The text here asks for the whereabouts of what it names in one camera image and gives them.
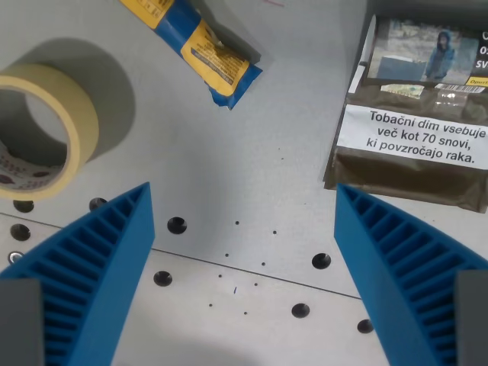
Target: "yellow and blue wrapper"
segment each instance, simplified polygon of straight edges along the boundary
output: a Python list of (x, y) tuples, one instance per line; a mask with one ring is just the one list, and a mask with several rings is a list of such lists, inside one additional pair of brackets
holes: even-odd
[(207, 83), (213, 101), (232, 109), (262, 72), (226, 48), (187, 0), (120, 0)]

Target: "tape roll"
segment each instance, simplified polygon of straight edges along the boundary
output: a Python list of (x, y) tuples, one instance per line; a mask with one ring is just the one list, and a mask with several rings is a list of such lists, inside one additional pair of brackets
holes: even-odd
[(61, 166), (46, 167), (15, 158), (0, 143), (0, 197), (38, 201), (57, 194), (95, 151), (98, 118), (92, 101), (62, 72), (35, 64), (11, 66), (1, 72), (0, 90), (39, 98), (57, 114), (68, 136), (66, 161)]

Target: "plastic packaging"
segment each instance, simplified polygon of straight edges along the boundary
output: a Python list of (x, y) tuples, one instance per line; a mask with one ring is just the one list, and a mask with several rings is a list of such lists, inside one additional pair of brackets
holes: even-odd
[(225, 47), (186, 0), (121, 0), (205, 81), (213, 101), (232, 109), (262, 70)]
[(373, 18), (325, 187), (486, 212), (486, 42), (486, 32)]

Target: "hole in table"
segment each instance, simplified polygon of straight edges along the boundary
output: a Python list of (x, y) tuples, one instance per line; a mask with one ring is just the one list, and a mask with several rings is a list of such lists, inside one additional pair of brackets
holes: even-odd
[(24, 242), (31, 237), (31, 231), (29, 228), (21, 223), (12, 225), (10, 228), (10, 234), (19, 242)]
[(298, 303), (291, 308), (291, 313), (295, 318), (303, 319), (310, 314), (310, 308), (305, 303)]
[(330, 266), (332, 259), (326, 253), (319, 253), (312, 258), (312, 266), (317, 269), (326, 269)]
[(369, 319), (362, 320), (358, 323), (358, 331), (363, 334), (368, 334), (373, 332), (374, 327)]
[(168, 230), (171, 234), (180, 235), (186, 231), (187, 227), (185, 219), (181, 217), (173, 217), (168, 220)]
[(31, 212), (34, 209), (33, 201), (14, 201), (14, 207), (17, 211), (23, 214)]
[(16, 261), (18, 261), (23, 256), (24, 256), (23, 253), (20, 253), (20, 252), (11, 252), (8, 255), (8, 263), (10, 263), (11, 265), (13, 265)]
[(107, 200), (105, 200), (104, 198), (96, 197), (90, 201), (90, 204), (88, 205), (88, 207), (90, 208), (90, 211), (93, 211), (93, 210), (96, 210), (97, 208), (99, 208), (100, 206), (103, 206), (106, 203), (107, 203)]
[(167, 271), (159, 271), (154, 274), (154, 283), (161, 287), (169, 286), (173, 282), (173, 276)]

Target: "blue hooded jacket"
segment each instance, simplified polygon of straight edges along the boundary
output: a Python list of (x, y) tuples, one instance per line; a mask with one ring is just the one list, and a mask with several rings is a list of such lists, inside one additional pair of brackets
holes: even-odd
[[(441, 37), (445, 37), (448, 40), (445, 49), (441, 48)], [(455, 51), (451, 47), (451, 32), (443, 30), (438, 35), (437, 46), (432, 51), (429, 63), (425, 68), (425, 76), (430, 79), (443, 79), (454, 63), (454, 54)]]

